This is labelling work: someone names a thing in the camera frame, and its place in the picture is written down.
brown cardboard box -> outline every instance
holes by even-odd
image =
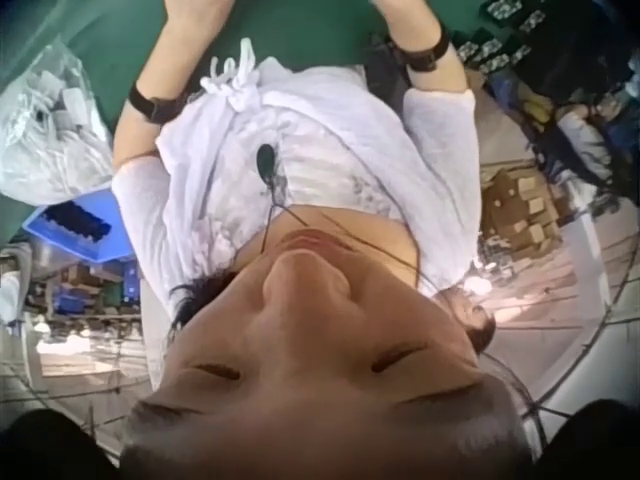
[[[96,278],[107,282],[121,283],[124,280],[122,263],[108,262],[101,265],[93,265],[89,273]]]
[[[511,259],[514,262],[519,262],[524,259],[534,258],[534,255],[536,255],[537,253],[538,253],[538,247],[535,245],[532,245],[530,247],[523,248],[522,250],[515,250],[511,252]]]
[[[562,237],[560,233],[560,227],[556,222],[551,222],[548,225],[545,225],[543,230],[544,230],[544,236],[549,239]]]
[[[102,281],[91,275],[89,267],[82,264],[63,270],[61,282],[65,288],[77,288],[91,295],[97,294],[102,288]]]
[[[501,237],[509,238],[519,234],[520,232],[523,232],[527,229],[528,226],[529,224],[526,222],[526,220],[521,220],[512,225],[496,225],[496,229],[498,235],[500,235]]]
[[[531,190],[520,192],[518,195],[523,200],[531,200],[532,198],[543,198],[545,202],[551,203],[551,192],[546,185],[535,187]]]
[[[526,220],[532,215],[544,210],[544,199],[533,198],[522,200],[514,197],[506,202],[500,209],[492,210],[492,216],[496,225],[511,225],[521,220]]]
[[[558,249],[561,244],[562,244],[562,240],[558,238],[556,239],[548,238],[538,246],[537,252],[531,258],[539,259],[539,258],[546,257],[551,252]]]
[[[524,248],[536,245],[545,239],[544,230],[541,225],[531,225],[525,231],[509,238],[511,248],[513,250],[522,250]]]
[[[552,222],[556,222],[559,218],[558,211],[550,201],[545,201],[545,208],[542,212],[529,218],[531,223],[539,223],[540,225],[548,225]]]
[[[63,271],[62,281],[70,283],[71,285],[78,285],[80,283],[93,287],[100,287],[102,285],[99,278],[91,275],[89,267],[82,264],[74,265],[66,271]]]
[[[571,209],[571,202],[567,197],[556,199],[553,202],[553,206],[555,207],[560,219],[567,218],[573,214],[573,210]]]
[[[485,240],[493,237],[497,234],[496,228],[491,218],[490,205],[486,202],[482,202],[482,217],[480,219],[480,230]]]
[[[495,177],[493,177],[493,187],[496,189],[498,198],[503,202],[509,201],[512,197],[515,197],[523,192],[533,190],[538,185],[537,178],[534,172],[526,170],[528,172],[525,176],[512,176],[510,172],[506,170],[500,170]]]
[[[87,292],[89,295],[97,295],[98,293],[100,293],[101,287],[93,287],[91,285],[86,285],[84,283],[70,283],[70,282],[64,282],[61,284],[65,289],[67,290],[82,290],[84,292]]]

nose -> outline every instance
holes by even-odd
[[[278,370],[327,370],[348,350],[359,322],[345,275],[316,252],[283,253],[265,279],[256,334]]]

closed eye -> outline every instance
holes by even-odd
[[[200,370],[201,372],[208,373],[209,375],[215,375],[216,377],[220,377],[224,380],[230,380],[232,382],[237,382],[242,378],[242,375],[239,371],[227,367],[226,365],[206,364],[197,365],[194,368],[196,370]]]
[[[383,352],[382,355],[380,355],[378,359],[371,365],[371,371],[373,373],[382,373],[398,363],[400,360],[403,360],[404,358],[408,357],[409,355],[413,355],[414,353],[426,350],[426,348],[427,345],[424,343],[413,346],[407,344],[397,345]]]

mouth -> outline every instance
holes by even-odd
[[[284,237],[279,242],[280,245],[286,246],[287,249],[295,249],[295,248],[311,248],[318,246],[334,246],[343,250],[347,250],[349,252],[353,252],[353,248],[344,243],[339,238],[327,233],[322,230],[317,230],[315,228],[305,228],[302,230],[296,230],[295,232],[291,232]]]

white string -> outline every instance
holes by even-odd
[[[211,60],[210,77],[200,80],[202,88],[207,93],[226,97],[236,112],[259,105],[257,85],[260,72],[255,69],[256,55],[251,40],[243,38],[240,42],[239,64],[233,58],[227,58],[222,73],[218,75],[218,63],[218,57]]]

